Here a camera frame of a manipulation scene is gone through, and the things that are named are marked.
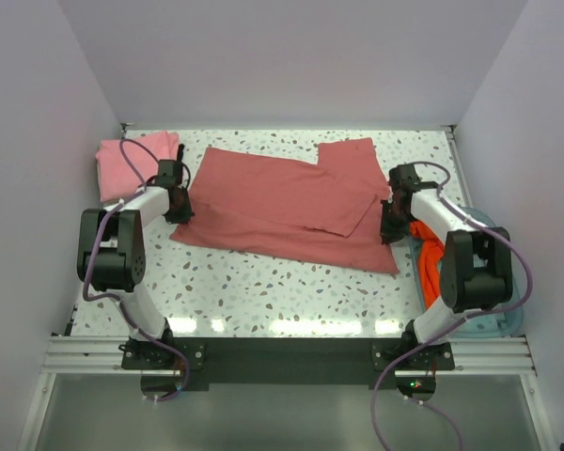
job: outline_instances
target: terrazzo table surface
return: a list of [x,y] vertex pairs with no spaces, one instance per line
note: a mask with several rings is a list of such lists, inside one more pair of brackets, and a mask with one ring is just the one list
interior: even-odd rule
[[[129,131],[134,138],[143,133]],[[446,194],[463,193],[444,132],[180,130],[184,161],[196,173],[215,146],[316,163],[318,143],[371,137],[385,175],[397,164],[440,163],[451,172]],[[423,179],[440,180],[419,166]],[[398,336],[422,312],[407,241],[392,245],[398,275],[378,274],[171,241],[175,228],[158,218],[144,229],[144,283],[175,335]],[[109,302],[77,300],[71,335],[125,336],[127,326]]]

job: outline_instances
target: lavender wall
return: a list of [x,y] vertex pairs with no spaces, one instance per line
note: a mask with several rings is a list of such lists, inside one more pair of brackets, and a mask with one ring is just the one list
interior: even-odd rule
[[564,0],[529,0],[457,132],[474,202],[530,260],[525,326],[564,442]]
[[525,0],[59,0],[120,121],[438,127]]
[[0,450],[15,448],[71,312],[93,153],[117,130],[58,4],[0,0]]

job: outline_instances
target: pink cloth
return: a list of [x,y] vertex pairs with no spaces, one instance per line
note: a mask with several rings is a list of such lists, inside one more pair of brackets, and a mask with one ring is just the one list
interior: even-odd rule
[[190,190],[196,216],[171,239],[398,273],[380,239],[388,194],[369,138],[320,144],[317,165],[209,148]]
[[[178,156],[180,137],[177,133],[157,132],[134,138],[134,141],[146,146],[158,160],[175,160]],[[123,148],[144,179],[157,173],[158,164],[142,148],[131,143],[125,143]],[[123,159],[118,139],[101,141],[96,160],[99,164],[101,202],[126,197],[135,192],[140,181]]]

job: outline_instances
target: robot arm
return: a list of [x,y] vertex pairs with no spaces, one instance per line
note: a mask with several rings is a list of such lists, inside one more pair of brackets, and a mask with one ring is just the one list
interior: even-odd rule
[[[468,313],[491,310],[507,302],[512,294],[508,247],[458,218],[439,198],[442,194],[438,193],[437,184],[422,181],[413,164],[391,169],[389,179],[393,195],[391,202],[383,202],[383,243],[409,235],[410,223],[419,220],[445,243],[446,249],[441,268],[441,296],[406,328],[414,343],[424,343]],[[509,239],[503,227],[492,229]],[[482,260],[482,266],[475,264],[475,256]]]
[[[169,331],[167,321],[159,313],[142,283],[146,270],[143,229],[154,219],[164,215],[172,224],[187,223],[193,216],[188,193],[181,188],[180,162],[159,161],[159,171],[154,184],[141,187],[142,195],[126,203],[109,220],[102,235],[102,246],[96,255],[92,287],[109,291],[125,303],[126,312],[137,328],[130,327],[130,339],[147,341],[138,329],[157,340],[163,340]],[[89,257],[96,240],[99,224],[109,210],[89,209],[82,214],[77,255],[77,273],[83,281]],[[115,241],[116,246],[106,246]]]

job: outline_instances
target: wrinkled fabric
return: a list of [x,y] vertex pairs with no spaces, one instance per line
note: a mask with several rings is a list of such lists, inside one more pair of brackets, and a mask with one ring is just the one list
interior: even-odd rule
[[417,260],[417,271],[420,274],[420,285],[424,294],[424,306],[428,310],[441,295],[441,274],[439,263],[445,253],[445,246],[424,223],[414,221],[410,224],[414,238],[420,238],[422,250]]
[[399,272],[381,244],[389,188],[371,139],[320,144],[317,164],[209,148],[196,214],[171,239],[373,272]]

